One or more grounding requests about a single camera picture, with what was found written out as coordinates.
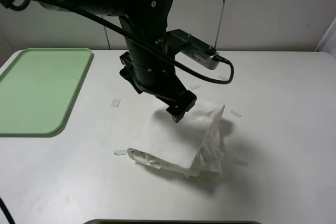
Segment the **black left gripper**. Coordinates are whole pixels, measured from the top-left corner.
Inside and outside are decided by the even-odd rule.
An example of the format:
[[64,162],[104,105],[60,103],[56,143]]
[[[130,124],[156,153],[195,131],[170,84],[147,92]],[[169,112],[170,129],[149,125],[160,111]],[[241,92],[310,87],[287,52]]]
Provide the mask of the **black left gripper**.
[[120,76],[128,81],[137,93],[148,93],[170,105],[166,111],[178,123],[194,105],[197,96],[187,90],[176,76],[175,67],[126,39],[128,51],[120,56],[123,69]]

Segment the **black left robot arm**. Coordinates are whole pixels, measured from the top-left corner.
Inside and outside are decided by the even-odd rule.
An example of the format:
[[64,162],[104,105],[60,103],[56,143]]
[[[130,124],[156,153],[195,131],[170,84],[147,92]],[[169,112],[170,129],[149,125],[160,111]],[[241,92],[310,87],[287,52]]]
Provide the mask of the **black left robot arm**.
[[172,64],[175,55],[188,46],[185,32],[166,29],[173,0],[1,0],[1,4],[20,12],[29,1],[49,10],[90,16],[110,29],[113,25],[102,17],[119,18],[118,33],[128,49],[120,57],[120,75],[137,93],[151,94],[166,103],[174,122],[194,106],[196,96],[183,86]]

